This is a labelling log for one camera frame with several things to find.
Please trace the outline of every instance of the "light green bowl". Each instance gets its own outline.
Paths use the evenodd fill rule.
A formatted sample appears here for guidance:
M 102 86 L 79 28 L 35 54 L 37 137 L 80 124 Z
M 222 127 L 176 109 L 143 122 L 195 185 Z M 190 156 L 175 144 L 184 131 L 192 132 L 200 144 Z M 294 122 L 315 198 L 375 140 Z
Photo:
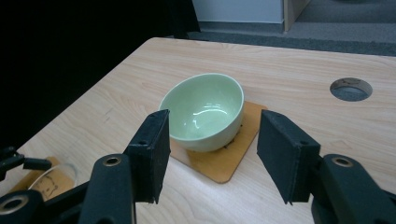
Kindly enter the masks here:
M 160 105 L 169 109 L 170 137 L 194 151 L 213 151 L 230 143 L 243 117 L 244 92 L 223 74 L 202 74 L 177 84 Z

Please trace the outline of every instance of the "gray carpet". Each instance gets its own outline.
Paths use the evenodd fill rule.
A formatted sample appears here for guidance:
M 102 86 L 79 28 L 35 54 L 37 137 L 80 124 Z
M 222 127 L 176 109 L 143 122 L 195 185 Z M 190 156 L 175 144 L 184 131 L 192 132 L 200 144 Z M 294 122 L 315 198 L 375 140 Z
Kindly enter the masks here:
M 191 39 L 396 56 L 396 1 L 311 0 L 288 32 L 273 24 L 200 22 Z

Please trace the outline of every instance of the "wooden table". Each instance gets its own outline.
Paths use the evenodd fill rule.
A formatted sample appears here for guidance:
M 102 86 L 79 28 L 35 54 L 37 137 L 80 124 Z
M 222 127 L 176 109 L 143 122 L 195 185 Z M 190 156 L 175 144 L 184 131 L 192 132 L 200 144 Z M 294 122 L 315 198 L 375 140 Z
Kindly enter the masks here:
M 153 38 L 70 105 L 21 149 L 74 163 L 79 183 L 99 158 L 122 152 L 178 82 L 202 73 L 234 77 L 246 100 L 288 116 L 322 144 L 321 155 L 359 161 L 396 193 L 396 58 Z M 338 78 L 370 83 L 373 95 L 345 102 Z M 285 205 L 256 154 L 257 136 L 233 178 L 217 184 L 170 158 L 159 204 L 139 203 L 139 223 L 312 223 L 310 203 Z M 7 173 L 5 194 L 26 172 Z

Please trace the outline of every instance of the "bowl rim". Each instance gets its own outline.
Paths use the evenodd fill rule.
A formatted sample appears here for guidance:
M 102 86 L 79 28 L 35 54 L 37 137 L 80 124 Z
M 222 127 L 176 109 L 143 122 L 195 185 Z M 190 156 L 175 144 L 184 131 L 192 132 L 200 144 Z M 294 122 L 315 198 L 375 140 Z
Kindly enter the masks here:
M 230 121 L 226 126 L 224 126 L 224 128 L 222 128 L 222 129 L 219 130 L 218 132 L 212 133 L 212 134 L 210 134 L 210 135 L 208 135 L 208 136 L 199 137 L 199 138 L 182 138 L 182 137 L 176 137 L 176 136 L 172 135 L 172 134 L 170 133 L 170 130 L 169 130 L 169 136 L 170 136 L 171 138 L 177 140 L 177 141 L 183 141 L 183 142 L 187 142 L 187 141 L 201 141 L 201 140 L 210 138 L 210 137 L 212 137 L 212 136 L 214 136 L 214 135 L 216 135 L 216 134 L 219 134 L 219 133 L 223 132 L 225 129 L 227 129 L 228 127 L 230 127 L 230 126 L 233 124 L 233 122 L 236 120 L 236 118 L 239 117 L 241 113 L 243 113 L 243 108 L 244 108 L 244 104 L 245 104 L 245 94 L 244 94 L 244 90 L 242 89 L 241 84 L 239 84 L 239 82 L 236 81 L 235 78 L 230 77 L 230 76 L 225 75 L 225 74 L 222 74 L 222 73 L 203 73 L 203 74 L 200 74 L 200 75 L 196 75 L 196 76 L 188 77 L 188 78 L 184 79 L 183 81 L 177 83 L 176 86 L 174 86 L 170 91 L 168 91 L 168 92 L 165 94 L 165 96 L 164 96 L 163 99 L 161 100 L 161 103 L 160 103 L 160 107 L 159 107 L 159 108 L 161 109 L 161 107 L 162 107 L 162 105 L 163 105 L 163 101 L 164 101 L 165 98 L 168 96 L 168 94 L 169 94 L 171 91 L 173 91 L 175 88 L 177 88 L 178 86 L 184 84 L 185 82 L 187 82 L 187 81 L 189 81 L 189 80 L 191 80 L 191 79 L 198 78 L 198 77 L 203 77 L 203 76 L 221 76 L 221 77 L 226 77 L 226 78 L 230 79 L 230 80 L 231 80 L 234 84 L 236 84 L 236 86 L 239 88 L 239 92 L 241 93 L 241 96 L 242 96 L 242 97 L 241 97 L 241 98 L 242 98 L 242 99 L 241 99 L 241 104 L 240 104 L 240 106 L 239 106 L 239 108 L 238 108 L 238 111 L 237 111 L 237 113 L 235 114 L 235 116 L 231 119 L 231 121 Z

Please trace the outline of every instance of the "table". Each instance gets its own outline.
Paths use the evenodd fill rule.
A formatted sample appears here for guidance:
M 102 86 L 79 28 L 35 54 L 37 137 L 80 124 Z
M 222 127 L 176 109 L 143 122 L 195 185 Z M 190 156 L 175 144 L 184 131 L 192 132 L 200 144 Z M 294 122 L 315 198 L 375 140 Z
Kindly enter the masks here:
M 396 193 L 396 58 L 152 38 L 115 67 L 20 150 L 73 162 L 79 183 L 99 158 L 121 153 L 146 116 L 178 82 L 227 74 L 246 100 L 293 120 L 322 144 L 321 155 L 359 161 L 382 189 Z M 373 87 L 360 102 L 330 85 L 356 77 Z M 139 223 L 312 223 L 310 203 L 285 205 L 256 154 L 257 136 L 233 178 L 217 184 L 170 158 L 159 204 L 137 204 Z M 7 173 L 4 195 L 26 172 Z

